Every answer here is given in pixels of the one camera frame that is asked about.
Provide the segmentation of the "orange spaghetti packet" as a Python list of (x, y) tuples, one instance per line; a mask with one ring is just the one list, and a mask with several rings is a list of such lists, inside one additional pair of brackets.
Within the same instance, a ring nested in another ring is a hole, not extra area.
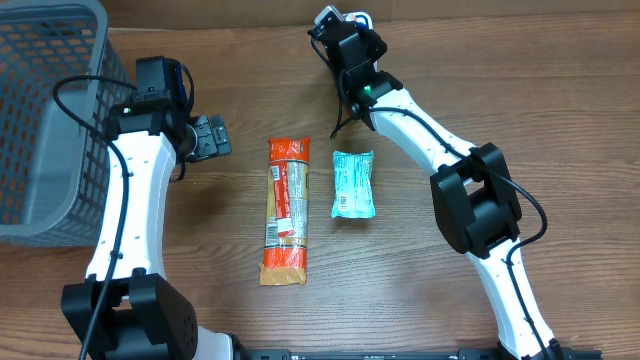
[(269, 140), (262, 286), (307, 281), (310, 143), (308, 137)]

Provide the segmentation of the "teal tissue pack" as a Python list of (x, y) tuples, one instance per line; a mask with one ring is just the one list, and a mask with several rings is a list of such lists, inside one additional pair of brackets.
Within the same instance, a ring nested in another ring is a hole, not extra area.
[(333, 153), (333, 218), (369, 219), (376, 215), (371, 178), (374, 152)]

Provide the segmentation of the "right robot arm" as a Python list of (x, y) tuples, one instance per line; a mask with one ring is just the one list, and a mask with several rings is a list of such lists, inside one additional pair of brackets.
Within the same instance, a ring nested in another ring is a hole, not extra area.
[(537, 212), (543, 208), (512, 180), (501, 150), (457, 137), (422, 110), (398, 79), (378, 70), (387, 45), (373, 29), (328, 9), (308, 33), (334, 76), (348, 119), (391, 139), (429, 175), (436, 224), (480, 277), (496, 318), (501, 358), (564, 358), (537, 306), (521, 254), (545, 234), (548, 220), (541, 215), (541, 228), (521, 239), (519, 200)]

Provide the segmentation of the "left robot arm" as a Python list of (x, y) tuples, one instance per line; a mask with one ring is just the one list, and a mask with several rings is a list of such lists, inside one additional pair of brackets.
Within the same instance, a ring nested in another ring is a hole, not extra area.
[(231, 153), (224, 120), (192, 115), (194, 82), (179, 61), (141, 58), (136, 76), (105, 129), (88, 129), (108, 147), (105, 212), (84, 281), (63, 289), (62, 312), (82, 359), (239, 359), (233, 336), (199, 325), (163, 261), (172, 173)]

